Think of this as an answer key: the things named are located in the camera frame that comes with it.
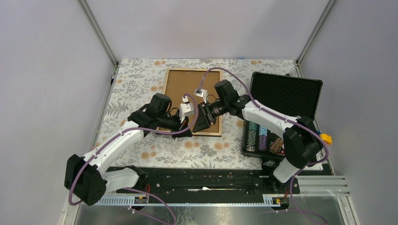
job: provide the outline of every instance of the white wall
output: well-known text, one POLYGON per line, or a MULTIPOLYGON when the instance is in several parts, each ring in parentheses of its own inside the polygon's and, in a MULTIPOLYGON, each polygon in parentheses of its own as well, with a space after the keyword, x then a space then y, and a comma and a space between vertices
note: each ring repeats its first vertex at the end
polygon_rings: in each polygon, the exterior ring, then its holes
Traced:
POLYGON ((112 65, 76 0, 0 2, 0 223, 54 225, 112 65))
POLYGON ((337 1, 302 64, 323 80, 318 115, 333 136, 362 225, 396 224, 398 1, 337 1))
POLYGON ((88 0, 119 59, 296 59, 327 2, 88 0))

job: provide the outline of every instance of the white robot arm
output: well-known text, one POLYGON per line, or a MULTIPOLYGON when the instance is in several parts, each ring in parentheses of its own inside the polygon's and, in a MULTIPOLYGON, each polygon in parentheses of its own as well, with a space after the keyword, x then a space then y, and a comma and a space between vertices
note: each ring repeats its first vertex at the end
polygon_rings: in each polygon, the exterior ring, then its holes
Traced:
MULTIPOLYGON (((82 157, 76 154, 71 156, 67 162, 65 187, 69 190, 73 189, 73 193, 87 205, 93 205, 104 193, 135 186, 139 174, 134 169, 126 167, 112 172, 107 172, 107 169, 129 146, 148 135, 150 130, 161 127, 172 131, 182 131, 187 128, 187 116, 194 113, 193 104, 184 97, 179 110, 173 116, 167 109, 170 106, 169 97, 162 94, 154 95, 149 104, 133 112, 128 117, 128 121, 103 144, 82 157), (75 182, 77 174, 85 164, 87 165, 78 181, 75 182)), ((173 137, 183 136, 192 136, 192 132, 187 130, 173 135, 173 137)))
POLYGON ((323 144, 311 133, 316 133, 313 121, 306 116, 296 118, 287 116, 272 110, 257 100, 254 102, 248 95, 239 96, 232 84, 223 80, 214 85, 220 97, 214 103, 202 103, 198 106, 199 117, 193 128, 193 132, 207 129, 215 124, 216 118, 225 113, 247 121, 255 122, 266 127, 281 139, 284 143, 285 159, 274 170, 273 176, 281 183, 287 182, 297 171, 304 168, 310 160, 322 149, 323 144))

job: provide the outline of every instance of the purple cable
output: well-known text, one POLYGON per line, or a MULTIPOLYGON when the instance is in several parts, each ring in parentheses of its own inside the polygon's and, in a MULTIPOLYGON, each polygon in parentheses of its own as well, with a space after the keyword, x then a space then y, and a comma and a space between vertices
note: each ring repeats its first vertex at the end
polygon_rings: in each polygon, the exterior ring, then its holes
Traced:
MULTIPOLYGON (((226 69, 224 69, 224 68, 222 68, 222 67, 212 67, 212 68, 208 69, 208 70, 205 72, 205 74, 203 75, 203 77, 202 77, 202 81, 200 82, 199 89, 202 88, 203 81, 205 80, 206 75, 207 75, 211 70, 213 70, 213 69, 224 70, 225 72, 227 72, 227 73, 229 73, 231 76, 233 76, 239 83, 241 83, 242 86, 245 88, 247 94, 249 95, 251 101, 253 102, 253 104, 254 104, 256 107, 260 108, 262 111, 264 111, 264 112, 266 112, 266 113, 268 113, 268 114, 270 114, 270 115, 272 115, 272 116, 275 116, 275 117, 277 117, 277 118, 279 118, 279 119, 281 119, 281 120, 285 120, 285 118, 284 118, 283 116, 280 116, 280 115, 278 115, 278 114, 276 114, 276 113, 273 113, 273 112, 271 112, 271 111, 269 111, 269 110, 267 110, 267 109, 261 108, 260 105, 254 100, 254 98, 253 98, 252 94, 250 93, 248 87, 243 83, 243 81, 241 81, 236 75, 234 75, 233 73, 231 73, 230 71, 228 71, 228 70, 226 70, 226 69)), ((316 161, 316 162, 314 162, 314 163, 308 163, 307 165, 314 165, 314 164, 317 164, 317 163, 324 162, 324 161, 326 161, 326 160, 328 159, 328 157, 329 157, 329 147, 328 147, 328 145, 322 140, 322 138, 319 137, 318 134, 316 134, 314 131, 312 131, 312 130, 310 130, 310 129, 304 127, 304 126, 302 126, 301 124, 299 124, 299 123, 297 123, 297 122, 294 122, 294 121, 292 121, 292 120, 286 120, 286 121, 289 122, 289 123, 291 123, 291 124, 293 124, 293 125, 296 125, 296 126, 302 128, 303 130, 305 130, 305 131, 309 132, 310 134, 312 134, 314 137, 316 137, 316 138, 322 143, 322 145, 323 145, 324 148, 325 148, 325 152, 326 152, 326 153, 325 153, 325 157, 324 157, 323 159, 321 159, 321 160, 319 160, 319 161, 316 161)), ((303 171, 303 169, 297 171, 297 173, 295 173, 295 174, 293 175, 293 177, 291 178, 290 190, 293 190, 292 185, 293 185, 293 180, 294 180, 293 178, 294 178, 294 176, 296 176, 297 174, 299 174, 301 171, 303 171)), ((293 205, 296 207, 296 210, 297 210, 299 213, 301 213, 306 219, 308 219, 309 221, 311 221, 311 222, 313 222, 313 223, 315 223, 315 224, 321 224, 321 223, 318 223, 318 222, 314 221, 313 219, 311 219, 311 218, 308 217, 307 215, 305 215, 304 212, 307 212, 307 213, 311 213, 311 214, 313 214, 313 215, 316 215, 316 216, 318 216, 319 218, 321 218, 322 220, 324 220, 324 221, 326 222, 325 224, 328 224, 328 221, 327 221, 325 218, 323 218, 321 215, 316 214, 316 213, 311 212, 311 211, 307 211, 307 210, 300 210, 300 209, 297 207, 296 203, 294 202, 293 194, 292 194, 292 193, 290 193, 290 197, 291 197, 291 202, 292 202, 293 205)))
POLYGON ((151 219, 154 219, 154 220, 156 220, 156 221, 159 221, 159 222, 164 223, 164 224, 167 224, 167 225, 175 225, 175 224, 177 223, 177 221, 176 221, 176 216, 174 215, 174 213, 173 213, 173 211, 171 210, 170 206, 168 206, 168 205, 167 205, 161 198, 159 198, 158 196, 156 196, 156 195, 154 195, 154 194, 151 194, 151 193, 148 193, 148 192, 145 192, 145 191, 140 191, 140 190, 132 189, 132 188, 129 188, 129 187, 126 187, 126 188, 123 188, 123 189, 128 190, 128 191, 134 191, 134 192, 141 193, 141 194, 145 194, 145 195, 149 195, 149 196, 152 196, 152 197, 156 198, 157 200, 159 200, 159 202, 161 202, 161 203, 162 203, 164 206, 166 206, 166 208, 169 210, 169 212, 170 212, 171 215, 173 216, 173 221, 174 221, 174 223, 173 223, 173 224, 170 224, 170 223, 168 223, 168 222, 162 221, 162 220, 160 220, 160 219, 158 219, 158 218, 156 218, 156 217, 154 217, 154 216, 151 216, 151 215, 149 215, 149 214, 147 214, 147 213, 144 213, 144 212, 141 212, 141 211, 139 211, 139 210, 135 210, 135 212, 138 212, 139 214, 142 214, 142 215, 144 215, 144 216, 147 216, 147 217, 149 217, 149 218, 151 218, 151 219))
MULTIPOLYGON (((129 132, 129 131, 132 131, 132 130, 145 130, 145 131, 154 132, 154 133, 161 134, 161 135, 177 135, 177 134, 181 134, 181 133, 183 133, 183 132, 189 130, 189 129, 195 124, 196 120, 198 119, 198 116, 199 116, 198 104, 196 103, 196 100, 193 98, 192 95, 190 95, 190 94, 184 94, 184 96, 190 97, 190 98, 192 99, 193 104, 194 104, 194 107, 195 107, 195 117, 193 118, 192 123, 191 123, 190 125, 188 125, 187 128, 182 129, 182 130, 180 130, 180 131, 175 131, 175 132, 165 132, 165 131, 153 130, 153 129, 149 129, 149 128, 145 128, 145 127, 143 127, 143 128, 142 128, 142 127, 138 127, 138 128, 137 128, 137 127, 133 127, 133 128, 128 128, 128 129, 122 131, 122 133, 125 134, 126 132, 129 132)), ((113 136, 111 139, 109 139, 109 141, 107 141, 100 149, 98 149, 98 151, 95 152, 95 155, 100 154, 111 142, 113 142, 116 138, 118 138, 118 137, 120 137, 120 136, 121 136, 121 134, 117 134, 117 135, 113 136)), ((82 166, 82 168, 80 168, 79 172, 77 173, 75 179, 74 179, 73 182, 72 182, 72 186, 70 187, 69 196, 68 196, 69 204, 72 205, 72 206, 78 205, 78 204, 80 204, 80 203, 82 202, 82 200, 80 200, 80 201, 78 201, 78 202, 72 202, 73 191, 75 190, 75 186, 76 186, 76 184, 77 184, 77 181, 79 180, 80 176, 82 175, 84 169, 87 167, 87 165, 89 165, 89 163, 90 163, 94 158, 95 158, 95 156, 91 156, 91 157, 86 161, 86 163, 82 166)), ((131 190, 132 190, 132 191, 139 192, 139 193, 141 192, 141 191, 138 191, 138 190, 135 190, 135 189, 132 189, 132 188, 131 188, 131 190)), ((169 207, 163 200, 161 200, 159 197, 157 197, 157 196, 155 196, 155 195, 152 195, 152 194, 150 194, 150 193, 146 193, 146 194, 151 195, 151 196, 153 196, 154 198, 158 199, 158 200, 159 200, 160 202, 162 202, 162 203, 167 207, 167 209, 171 212, 170 207, 169 207)), ((143 214, 143 215, 146 215, 146 216, 148 216, 148 217, 150 217, 150 218, 152 218, 152 219, 155 219, 155 220, 157 220, 157 221, 163 223, 163 221, 161 221, 161 220, 159 220, 159 219, 156 219, 155 217, 152 217, 152 216, 150 216, 150 215, 148 215, 148 214, 146 214, 146 213, 143 213, 143 212, 140 212, 140 213, 143 214)), ((174 213, 171 212, 171 214, 173 215, 174 222, 176 222, 176 218, 175 218, 175 216, 174 216, 174 213)))
MULTIPOLYGON (((294 176, 292 178, 290 178, 290 187, 289 187, 290 189, 289 190, 293 190, 294 177, 297 176, 297 174, 299 174, 301 171, 303 171, 303 169, 297 171, 297 173, 295 173, 294 176)), ((307 211, 307 210, 301 210, 299 207, 297 207, 296 202, 294 201, 294 198, 293 198, 292 191, 290 192, 290 198, 291 198, 291 202, 293 203, 294 207, 296 207, 296 211, 301 213, 306 219, 308 219, 309 221, 313 222, 314 224, 319 224, 319 225, 328 225, 329 224, 328 221, 324 217, 322 217, 321 215, 319 215, 319 214, 317 214, 315 212, 311 212, 311 211, 307 211), (315 220, 311 219, 309 216, 304 214, 305 212, 306 213, 311 213, 313 215, 316 215, 317 217, 319 217, 323 221, 325 221, 325 223, 323 224, 323 223, 316 222, 315 220)))

